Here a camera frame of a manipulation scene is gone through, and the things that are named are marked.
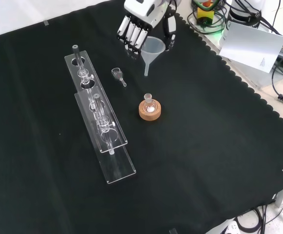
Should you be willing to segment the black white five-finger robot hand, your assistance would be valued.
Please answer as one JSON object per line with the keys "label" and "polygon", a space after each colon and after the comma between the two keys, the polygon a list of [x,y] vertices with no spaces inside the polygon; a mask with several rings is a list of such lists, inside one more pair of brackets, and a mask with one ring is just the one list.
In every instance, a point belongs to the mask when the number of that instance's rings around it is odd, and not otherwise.
{"label": "black white five-finger robot hand", "polygon": [[180,0],[126,0],[126,15],[117,30],[117,39],[126,50],[139,54],[151,30],[162,21],[166,50],[172,49],[176,36],[175,13],[180,3]]}

